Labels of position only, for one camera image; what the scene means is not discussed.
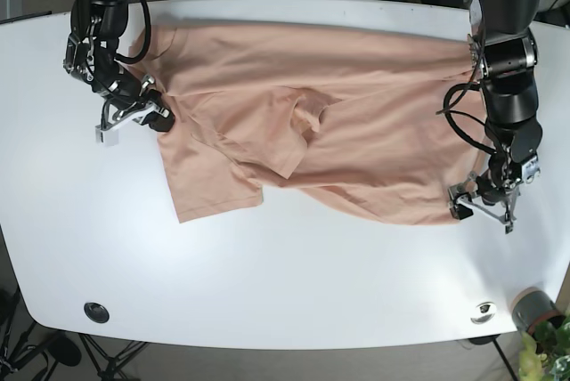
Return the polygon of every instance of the green leaf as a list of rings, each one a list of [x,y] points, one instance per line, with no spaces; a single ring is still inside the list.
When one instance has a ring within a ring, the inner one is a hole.
[[[550,374],[561,379],[570,377],[570,356],[562,356],[556,359],[552,364]]]
[[[518,379],[520,379],[520,381],[542,381],[542,374],[525,375],[519,373]]]
[[[556,340],[558,346],[562,348],[570,348],[570,322],[562,325],[556,331]]]
[[[542,378],[542,362],[534,352],[530,350],[523,350],[518,355],[520,369],[519,372],[523,375],[540,375],[538,379]]]
[[[534,341],[534,338],[526,332],[522,332],[521,336],[523,337],[523,347],[525,350],[531,353],[536,353],[536,341]]]
[[[549,321],[542,321],[536,325],[534,330],[536,341],[542,345],[553,345],[556,343],[556,329]]]

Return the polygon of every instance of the plant pot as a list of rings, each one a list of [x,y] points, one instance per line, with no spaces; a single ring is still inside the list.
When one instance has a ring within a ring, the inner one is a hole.
[[[536,325],[549,321],[559,328],[565,319],[564,314],[556,308],[549,296],[537,288],[529,288],[521,292],[511,306],[513,322],[519,331],[534,334]]]

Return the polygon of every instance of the metal bracket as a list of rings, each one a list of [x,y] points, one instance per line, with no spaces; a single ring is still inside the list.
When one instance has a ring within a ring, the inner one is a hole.
[[[470,182],[475,182],[477,178],[477,174],[475,172],[471,172],[468,175],[468,178],[461,183],[453,185],[449,187],[448,193],[450,196],[450,206],[453,217],[456,219],[463,219],[466,216],[461,217],[460,214],[462,213],[461,208],[468,208],[472,209],[469,214],[472,215],[473,210],[487,216],[494,221],[499,222],[501,225],[505,227],[505,232],[509,234],[513,231],[515,226],[515,221],[517,218],[515,217],[515,207],[517,205],[517,198],[520,195],[520,191],[518,189],[518,185],[509,190],[507,193],[506,201],[502,201],[501,205],[505,208],[504,215],[497,215],[493,211],[491,211],[487,205],[476,203],[477,199],[480,199],[481,196],[478,194],[476,190],[468,191],[467,187]]]
[[[118,111],[113,115],[113,122],[107,121],[107,126],[101,127],[98,125],[95,127],[95,139],[97,143],[102,143],[106,147],[112,147],[118,144],[118,129],[125,126],[130,121],[136,123],[141,123],[146,116],[152,112],[158,112],[160,115],[164,116],[162,112],[164,109],[159,107],[154,102],[147,102],[146,105],[141,109],[134,109],[132,111]]]

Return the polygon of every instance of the t-shirt sleeve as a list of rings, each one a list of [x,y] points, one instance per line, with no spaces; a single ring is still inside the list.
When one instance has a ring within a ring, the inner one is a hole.
[[[181,223],[262,203],[261,187],[223,153],[192,137],[189,125],[175,122],[159,134],[168,187]]]

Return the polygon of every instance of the tripod leg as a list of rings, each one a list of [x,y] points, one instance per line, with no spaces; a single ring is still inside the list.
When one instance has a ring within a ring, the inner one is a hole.
[[[12,296],[12,302],[10,303],[10,311],[8,312],[8,323],[6,324],[6,331],[4,332],[4,338],[2,340],[2,345],[0,346],[0,359],[4,361],[8,358],[8,345],[10,344],[10,335],[12,333],[12,324],[14,322],[14,317],[16,316],[16,308],[20,303],[20,287],[16,289],[14,295]]]
[[[58,361],[55,361],[55,363],[52,365],[52,368],[50,369],[50,371],[47,373],[47,375],[44,378],[44,381],[49,381],[49,379],[52,377],[53,372],[55,371],[55,369],[57,368],[57,365],[59,364]]]
[[[93,366],[95,366],[95,369],[97,369],[97,375],[100,375],[101,374],[101,366],[99,366],[99,363],[97,363],[97,360],[95,359],[95,356],[93,355],[93,352],[91,351],[91,348],[89,347],[89,344],[87,343],[87,341],[85,339],[85,335],[79,334],[79,339],[83,343],[83,346],[85,347],[85,351],[87,352],[89,359],[93,363]]]
[[[63,330],[56,331],[53,335],[51,335],[49,338],[47,338],[45,341],[43,341],[40,345],[38,345],[36,348],[34,348],[31,352],[26,354],[24,357],[22,357],[18,361],[15,361],[12,364],[12,366],[17,370],[22,369],[24,366],[26,366],[28,363],[30,363],[32,360],[34,360],[39,354],[43,353],[44,350],[47,347],[49,347],[53,341],[58,339],[64,333],[65,333],[65,331],[63,331]]]
[[[24,348],[24,345],[28,342],[28,338],[31,335],[32,330],[34,330],[34,328],[36,327],[36,324],[37,323],[35,320],[32,321],[31,324],[29,325],[28,330],[26,330],[24,333],[20,335],[18,343],[16,343],[16,346],[14,347],[12,353],[10,354],[9,361],[14,361],[21,353],[22,349]]]
[[[125,365],[127,365],[127,363],[129,361],[131,361],[132,359],[134,359],[136,356],[138,356],[146,347],[148,347],[150,344],[149,343],[141,343],[141,345],[136,348],[135,350],[133,350],[131,352],[131,354],[124,359],[123,361],[121,361],[121,363],[117,366],[117,370],[121,370],[122,368],[125,367]]]

